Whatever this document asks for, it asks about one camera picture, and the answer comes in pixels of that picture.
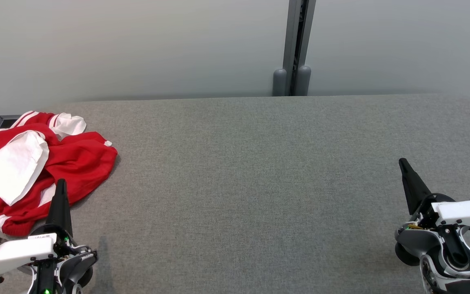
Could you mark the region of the grey fabric upholstered platform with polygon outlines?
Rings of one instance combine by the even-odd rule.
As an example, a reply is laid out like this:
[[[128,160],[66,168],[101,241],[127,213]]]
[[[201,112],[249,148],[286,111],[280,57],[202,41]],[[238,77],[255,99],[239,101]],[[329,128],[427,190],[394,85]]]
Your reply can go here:
[[[423,294],[394,253],[399,158],[470,199],[470,98],[63,103],[119,155],[71,211],[98,250],[84,294]]]

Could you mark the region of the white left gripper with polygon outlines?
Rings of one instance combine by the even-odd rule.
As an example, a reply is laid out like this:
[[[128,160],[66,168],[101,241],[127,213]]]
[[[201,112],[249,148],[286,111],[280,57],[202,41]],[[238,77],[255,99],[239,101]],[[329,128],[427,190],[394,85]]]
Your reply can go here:
[[[35,268],[51,263],[58,280],[79,280],[97,262],[97,252],[87,245],[78,245],[73,238],[67,181],[59,179],[55,186],[45,221],[30,236],[0,245],[0,275],[24,266]]]

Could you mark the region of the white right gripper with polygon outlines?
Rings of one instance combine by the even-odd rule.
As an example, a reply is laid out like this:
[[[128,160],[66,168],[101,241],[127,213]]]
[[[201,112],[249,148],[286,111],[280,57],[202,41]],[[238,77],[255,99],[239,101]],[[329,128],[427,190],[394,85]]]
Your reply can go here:
[[[432,193],[406,158],[398,160],[410,221],[423,229],[440,226],[470,227],[470,200],[455,201]]]

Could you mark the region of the red white basketball jersey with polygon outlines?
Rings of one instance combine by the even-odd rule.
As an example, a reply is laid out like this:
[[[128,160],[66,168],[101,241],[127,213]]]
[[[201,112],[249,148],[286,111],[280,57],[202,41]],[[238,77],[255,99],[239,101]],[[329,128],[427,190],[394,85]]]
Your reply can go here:
[[[0,129],[0,199],[14,205],[32,188],[49,157],[49,142],[79,135],[80,116],[29,111],[9,128]]]

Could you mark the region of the grey rounded post foot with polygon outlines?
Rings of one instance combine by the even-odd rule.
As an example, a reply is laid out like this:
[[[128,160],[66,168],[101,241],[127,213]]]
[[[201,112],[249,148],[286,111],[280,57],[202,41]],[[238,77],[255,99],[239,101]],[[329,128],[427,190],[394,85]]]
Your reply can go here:
[[[286,96],[286,84],[287,84],[287,71],[285,69],[277,69],[273,73],[273,85],[272,85],[272,96],[281,97]]]
[[[298,68],[295,82],[295,96],[307,96],[311,78],[311,68],[302,65]]]

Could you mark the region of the red shorts with white stripe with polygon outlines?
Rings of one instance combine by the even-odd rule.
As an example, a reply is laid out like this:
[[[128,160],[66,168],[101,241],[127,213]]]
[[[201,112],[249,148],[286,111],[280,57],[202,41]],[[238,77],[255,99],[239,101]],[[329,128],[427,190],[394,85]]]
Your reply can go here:
[[[35,222],[47,217],[59,179],[67,181],[69,204],[84,199],[112,172],[117,150],[97,132],[49,142],[49,157],[28,193],[14,205],[0,199],[0,231],[28,235]]]

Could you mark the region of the grey partition post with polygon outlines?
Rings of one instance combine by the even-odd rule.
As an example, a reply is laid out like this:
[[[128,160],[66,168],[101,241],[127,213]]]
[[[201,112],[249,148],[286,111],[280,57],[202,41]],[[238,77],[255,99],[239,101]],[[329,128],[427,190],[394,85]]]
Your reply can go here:
[[[289,0],[282,69],[287,71],[286,96],[295,95],[298,68],[306,65],[317,0]]]

